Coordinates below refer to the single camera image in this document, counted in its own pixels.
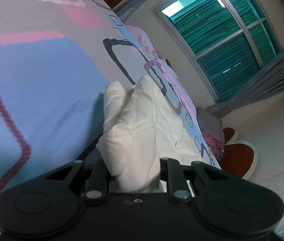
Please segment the white quilted comforter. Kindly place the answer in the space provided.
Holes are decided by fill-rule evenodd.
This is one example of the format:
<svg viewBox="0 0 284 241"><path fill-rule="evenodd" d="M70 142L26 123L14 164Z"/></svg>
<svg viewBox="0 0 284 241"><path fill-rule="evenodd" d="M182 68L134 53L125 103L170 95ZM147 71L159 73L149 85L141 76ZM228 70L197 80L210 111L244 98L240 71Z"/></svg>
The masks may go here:
<svg viewBox="0 0 284 241"><path fill-rule="evenodd" d="M117 192L165 190L160 183L160 159L181 165L203 162L200 150L169 107L150 76L142 76L127 93L115 81L104 92L103 135L97 144Z"/></svg>

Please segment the stack of folded clothes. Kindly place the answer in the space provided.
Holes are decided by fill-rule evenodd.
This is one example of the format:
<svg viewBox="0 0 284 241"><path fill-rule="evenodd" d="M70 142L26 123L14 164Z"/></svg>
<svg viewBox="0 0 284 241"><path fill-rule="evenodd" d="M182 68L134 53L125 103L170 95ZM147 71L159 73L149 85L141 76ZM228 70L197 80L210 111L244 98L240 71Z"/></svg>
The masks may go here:
<svg viewBox="0 0 284 241"><path fill-rule="evenodd" d="M203 108L197 108L197 122L205 142L216 160L222 160L224 156L224 133L223 124Z"/></svg>

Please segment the red white petal headboard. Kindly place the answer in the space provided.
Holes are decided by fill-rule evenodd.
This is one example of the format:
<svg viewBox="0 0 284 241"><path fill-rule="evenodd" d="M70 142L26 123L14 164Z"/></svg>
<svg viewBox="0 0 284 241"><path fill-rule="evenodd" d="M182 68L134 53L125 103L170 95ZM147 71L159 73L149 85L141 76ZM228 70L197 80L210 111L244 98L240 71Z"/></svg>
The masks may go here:
<svg viewBox="0 0 284 241"><path fill-rule="evenodd" d="M223 129L224 156L218 161L221 169L239 178L248 180L258 164L256 147L248 141L238 140L239 132L231 127Z"/></svg>

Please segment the yellow brown plush toy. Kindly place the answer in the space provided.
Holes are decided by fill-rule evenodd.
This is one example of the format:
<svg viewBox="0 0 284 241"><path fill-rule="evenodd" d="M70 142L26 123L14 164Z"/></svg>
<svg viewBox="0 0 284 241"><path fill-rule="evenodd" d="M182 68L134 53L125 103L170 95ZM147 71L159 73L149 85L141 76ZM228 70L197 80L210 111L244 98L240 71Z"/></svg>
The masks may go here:
<svg viewBox="0 0 284 241"><path fill-rule="evenodd" d="M170 68L172 68L172 64L171 64L171 62L170 62L167 58L164 58L164 62L165 62Z"/></svg>

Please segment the pink blanket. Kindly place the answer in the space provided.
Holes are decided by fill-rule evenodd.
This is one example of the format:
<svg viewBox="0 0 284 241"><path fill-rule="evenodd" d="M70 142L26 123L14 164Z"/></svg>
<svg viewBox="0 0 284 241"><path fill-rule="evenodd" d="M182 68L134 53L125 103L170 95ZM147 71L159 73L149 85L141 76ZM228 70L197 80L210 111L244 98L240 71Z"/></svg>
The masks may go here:
<svg viewBox="0 0 284 241"><path fill-rule="evenodd" d="M151 56L164 60L164 58L158 56L154 49L148 35L139 27L126 25L126 28L130 31L133 37L138 41L140 46Z"/></svg>

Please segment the patterned pink blue bedsheet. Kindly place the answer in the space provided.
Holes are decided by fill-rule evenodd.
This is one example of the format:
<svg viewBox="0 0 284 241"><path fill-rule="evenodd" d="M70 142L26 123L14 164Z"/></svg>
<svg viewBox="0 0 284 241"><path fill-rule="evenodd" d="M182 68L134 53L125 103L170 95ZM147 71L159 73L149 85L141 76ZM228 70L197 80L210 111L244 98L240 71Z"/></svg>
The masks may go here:
<svg viewBox="0 0 284 241"><path fill-rule="evenodd" d="M102 133L107 84L143 75L217 166L176 74L105 1L0 0L0 192L76 159Z"/></svg>

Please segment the window with green shutters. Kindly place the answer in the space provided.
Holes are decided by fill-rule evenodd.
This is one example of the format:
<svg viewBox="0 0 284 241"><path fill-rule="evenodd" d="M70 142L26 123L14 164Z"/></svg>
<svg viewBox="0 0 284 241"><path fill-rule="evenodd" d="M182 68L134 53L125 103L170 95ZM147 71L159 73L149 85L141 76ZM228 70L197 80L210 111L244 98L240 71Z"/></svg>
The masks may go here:
<svg viewBox="0 0 284 241"><path fill-rule="evenodd" d="M215 102L229 100L280 51L257 0L162 0L152 12Z"/></svg>

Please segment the grey curtain right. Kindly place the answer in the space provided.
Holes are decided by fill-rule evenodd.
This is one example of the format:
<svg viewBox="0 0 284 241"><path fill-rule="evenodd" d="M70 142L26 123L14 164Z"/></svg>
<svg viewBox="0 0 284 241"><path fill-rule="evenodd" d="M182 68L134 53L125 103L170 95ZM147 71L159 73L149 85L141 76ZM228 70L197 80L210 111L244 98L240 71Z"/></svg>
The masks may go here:
<svg viewBox="0 0 284 241"><path fill-rule="evenodd" d="M271 98L284 91L284 49L253 75L229 100L206 108L219 119L232 111Z"/></svg>

